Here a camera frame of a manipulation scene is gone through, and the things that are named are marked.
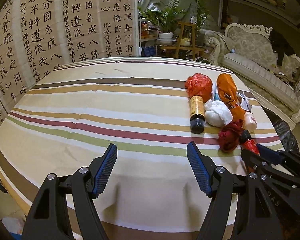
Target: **calligraphy scroll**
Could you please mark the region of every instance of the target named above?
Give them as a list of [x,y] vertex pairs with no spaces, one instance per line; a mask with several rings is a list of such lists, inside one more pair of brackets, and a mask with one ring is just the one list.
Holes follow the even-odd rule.
[[0,125],[53,69],[137,51],[137,0],[7,0],[0,11]]

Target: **sofa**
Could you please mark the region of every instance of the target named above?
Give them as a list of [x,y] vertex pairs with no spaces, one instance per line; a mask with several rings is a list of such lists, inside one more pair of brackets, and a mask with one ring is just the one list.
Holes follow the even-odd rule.
[[263,25],[230,24],[225,34],[203,30],[213,47],[209,62],[236,73],[259,103],[286,121],[290,129],[300,122],[300,58],[284,54],[277,66],[269,35]]

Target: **metal screw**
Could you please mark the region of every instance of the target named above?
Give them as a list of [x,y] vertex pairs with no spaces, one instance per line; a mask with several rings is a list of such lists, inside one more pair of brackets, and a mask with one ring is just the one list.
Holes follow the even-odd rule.
[[81,174],[85,174],[85,173],[87,173],[87,171],[88,171],[88,168],[87,168],[87,167],[82,167],[82,168],[80,168],[80,170],[79,170],[79,172],[80,172]]
[[218,167],[216,168],[216,170],[217,170],[217,172],[219,172],[219,173],[224,173],[224,172],[226,171],[225,168],[222,167],[222,166],[218,166]]
[[254,172],[250,172],[250,173],[249,173],[249,176],[250,176],[251,178],[253,178],[253,179],[256,179],[256,178],[258,177],[258,175],[255,174]]
[[56,176],[53,174],[53,173],[50,173],[48,176],[47,176],[47,179],[48,180],[53,180]]

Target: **striped tablecloth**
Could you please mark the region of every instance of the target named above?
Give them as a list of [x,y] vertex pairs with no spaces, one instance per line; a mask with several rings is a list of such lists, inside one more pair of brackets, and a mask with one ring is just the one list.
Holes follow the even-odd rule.
[[[110,239],[194,239],[210,199],[199,190],[186,158],[195,141],[230,172],[244,174],[240,148],[219,150],[219,128],[191,134],[184,82],[194,73],[216,81],[232,75],[258,122],[256,142],[282,144],[265,112],[229,70],[165,58],[110,58],[64,65],[35,85],[0,127],[0,177],[25,213],[47,174],[74,173],[103,155],[110,143],[118,159],[106,189],[94,201]],[[80,231],[71,196],[72,230]],[[235,216],[233,200],[228,224]]]

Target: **black bottle cap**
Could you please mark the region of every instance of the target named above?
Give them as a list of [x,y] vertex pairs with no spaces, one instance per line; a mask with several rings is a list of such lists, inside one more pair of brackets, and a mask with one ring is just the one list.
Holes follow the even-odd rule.
[[190,122],[191,132],[195,134],[202,133],[204,131],[204,119],[194,118]]
[[248,130],[243,130],[243,132],[242,132],[242,134],[241,134],[241,136],[239,138],[239,143],[243,144],[246,141],[251,140],[251,139],[252,139],[252,137],[251,137],[249,131]]

